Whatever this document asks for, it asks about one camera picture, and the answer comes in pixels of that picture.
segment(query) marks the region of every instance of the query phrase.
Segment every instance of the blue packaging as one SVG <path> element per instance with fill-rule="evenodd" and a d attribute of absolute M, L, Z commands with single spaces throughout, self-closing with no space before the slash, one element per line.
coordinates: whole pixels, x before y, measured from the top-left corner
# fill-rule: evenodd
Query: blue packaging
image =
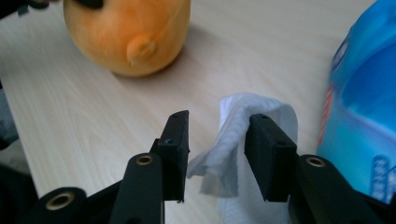
<path fill-rule="evenodd" d="M 318 155 L 355 190 L 389 203 L 396 193 L 396 1 L 379 0 L 332 60 Z"/>

